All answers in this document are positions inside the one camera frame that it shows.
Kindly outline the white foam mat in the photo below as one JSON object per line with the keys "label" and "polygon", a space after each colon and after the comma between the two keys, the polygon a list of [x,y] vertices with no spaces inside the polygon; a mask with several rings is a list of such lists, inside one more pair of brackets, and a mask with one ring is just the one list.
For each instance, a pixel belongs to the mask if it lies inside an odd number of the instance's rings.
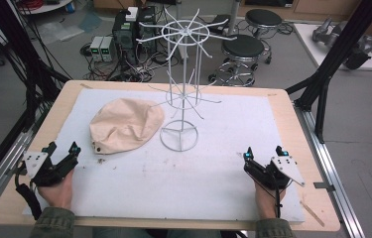
{"label": "white foam mat", "polygon": [[58,163],[72,144],[81,152],[73,176],[72,210],[79,217],[156,218],[197,221],[257,219],[255,187],[244,172],[247,151],[263,166],[281,146],[279,121],[268,96],[227,87],[203,93],[185,119],[195,130],[182,137],[157,133],[133,151],[97,155],[89,123],[106,103],[118,98],[152,100],[169,122],[180,112],[162,91],[83,89],[58,133],[52,155]]}

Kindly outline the beige cloth cap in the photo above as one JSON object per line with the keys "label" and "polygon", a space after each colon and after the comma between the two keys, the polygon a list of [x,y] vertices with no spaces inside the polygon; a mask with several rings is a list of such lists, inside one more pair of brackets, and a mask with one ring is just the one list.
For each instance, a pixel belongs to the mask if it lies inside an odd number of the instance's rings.
{"label": "beige cloth cap", "polygon": [[89,123],[95,154],[132,151],[146,144],[165,121],[165,112],[151,100],[119,98],[105,104]]}

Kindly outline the black metal frame stand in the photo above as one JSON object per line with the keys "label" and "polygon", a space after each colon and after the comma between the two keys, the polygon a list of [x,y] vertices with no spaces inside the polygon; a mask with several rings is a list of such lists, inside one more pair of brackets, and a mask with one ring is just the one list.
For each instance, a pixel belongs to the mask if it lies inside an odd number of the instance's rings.
{"label": "black metal frame stand", "polygon": [[303,111],[311,111],[311,106],[318,100],[314,132],[322,143],[329,83],[371,23],[372,0],[362,0],[313,75],[286,89],[288,94],[304,90],[302,96],[295,101],[296,106]]}
{"label": "black metal frame stand", "polygon": [[67,72],[58,72],[41,59],[14,13],[13,4],[7,0],[0,0],[0,30],[7,40],[7,45],[0,42],[0,51],[25,85],[27,102],[26,110],[0,144],[1,163],[19,134],[36,124],[37,110],[44,104],[54,102],[61,92],[58,85],[70,81],[71,77]]}

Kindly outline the wooden stick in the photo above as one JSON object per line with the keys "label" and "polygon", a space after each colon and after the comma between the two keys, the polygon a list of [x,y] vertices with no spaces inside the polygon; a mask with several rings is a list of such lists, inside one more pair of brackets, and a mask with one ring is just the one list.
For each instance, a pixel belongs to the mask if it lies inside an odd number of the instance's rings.
{"label": "wooden stick", "polygon": [[324,222],[305,202],[300,201],[300,204],[321,227],[324,227]]}

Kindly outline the black computer tower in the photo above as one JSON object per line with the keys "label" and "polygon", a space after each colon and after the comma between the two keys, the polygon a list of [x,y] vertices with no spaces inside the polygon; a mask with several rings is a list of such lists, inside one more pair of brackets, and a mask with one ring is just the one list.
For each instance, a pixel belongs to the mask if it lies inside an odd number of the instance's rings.
{"label": "black computer tower", "polygon": [[112,34],[117,49],[117,54],[132,65],[138,63],[140,55],[150,56],[157,51],[156,41],[152,40],[143,44],[138,39],[148,39],[156,36],[153,28],[143,27],[156,22],[156,8],[129,7],[121,10],[115,17]]}

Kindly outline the grey power supply unit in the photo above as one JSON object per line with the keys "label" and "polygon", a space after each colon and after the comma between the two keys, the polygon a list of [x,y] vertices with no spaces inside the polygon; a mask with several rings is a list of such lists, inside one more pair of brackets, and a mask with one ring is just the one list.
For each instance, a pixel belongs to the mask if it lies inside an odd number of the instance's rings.
{"label": "grey power supply unit", "polygon": [[100,46],[101,46],[102,41],[103,41],[102,37],[100,36],[95,37],[89,46],[89,49],[90,49],[90,52],[91,52],[91,55],[94,61],[102,61],[102,56],[100,52]]}
{"label": "grey power supply unit", "polygon": [[103,61],[112,61],[113,60],[113,53],[112,53],[112,38],[111,37],[104,37],[101,45],[100,45],[100,52]]}

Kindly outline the black round stool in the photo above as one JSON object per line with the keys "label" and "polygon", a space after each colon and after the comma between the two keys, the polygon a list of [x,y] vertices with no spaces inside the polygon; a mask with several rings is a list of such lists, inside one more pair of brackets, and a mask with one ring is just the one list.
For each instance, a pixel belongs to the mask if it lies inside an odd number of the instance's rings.
{"label": "black round stool", "polygon": [[231,41],[222,42],[221,51],[226,59],[208,81],[227,86],[252,86],[258,59],[264,51],[262,42],[248,35],[232,35]]}
{"label": "black round stool", "polygon": [[245,21],[254,28],[253,36],[265,47],[264,54],[267,56],[265,63],[269,64],[272,59],[272,47],[262,36],[271,30],[277,30],[283,23],[282,18],[270,10],[252,9],[245,14]]}

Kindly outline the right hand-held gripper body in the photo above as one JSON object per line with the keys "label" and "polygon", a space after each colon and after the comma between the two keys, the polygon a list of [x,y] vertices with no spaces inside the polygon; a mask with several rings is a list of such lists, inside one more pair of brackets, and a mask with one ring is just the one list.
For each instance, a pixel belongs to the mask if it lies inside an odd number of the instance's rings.
{"label": "right hand-held gripper body", "polygon": [[244,171],[268,189],[285,189],[291,181],[300,186],[306,185],[297,162],[290,156],[272,157],[267,166],[255,160],[253,163],[244,162]]}

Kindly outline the person's left hand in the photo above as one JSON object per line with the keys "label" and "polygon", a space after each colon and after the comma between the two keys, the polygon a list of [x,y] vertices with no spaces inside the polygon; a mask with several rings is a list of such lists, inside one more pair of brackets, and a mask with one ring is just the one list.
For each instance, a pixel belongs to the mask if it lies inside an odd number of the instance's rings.
{"label": "person's left hand", "polygon": [[59,207],[70,210],[72,201],[72,177],[71,170],[65,178],[53,186],[40,186],[40,196],[52,207]]}

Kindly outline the person's right hand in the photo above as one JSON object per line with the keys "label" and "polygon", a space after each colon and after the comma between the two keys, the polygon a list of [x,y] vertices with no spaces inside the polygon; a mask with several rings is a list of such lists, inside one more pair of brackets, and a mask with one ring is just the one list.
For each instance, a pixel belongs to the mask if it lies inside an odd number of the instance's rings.
{"label": "person's right hand", "polygon": [[255,189],[255,200],[260,218],[278,218],[278,208],[286,195],[286,191],[275,192],[274,190],[268,190],[257,181],[255,182]]}

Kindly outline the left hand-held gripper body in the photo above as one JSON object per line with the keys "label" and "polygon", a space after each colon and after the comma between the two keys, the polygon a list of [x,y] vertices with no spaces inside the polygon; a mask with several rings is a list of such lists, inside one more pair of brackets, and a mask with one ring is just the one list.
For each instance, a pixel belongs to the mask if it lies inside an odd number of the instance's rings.
{"label": "left hand-held gripper body", "polygon": [[75,167],[75,154],[68,154],[54,165],[46,152],[27,152],[23,156],[27,175],[37,186],[53,186],[60,183]]}

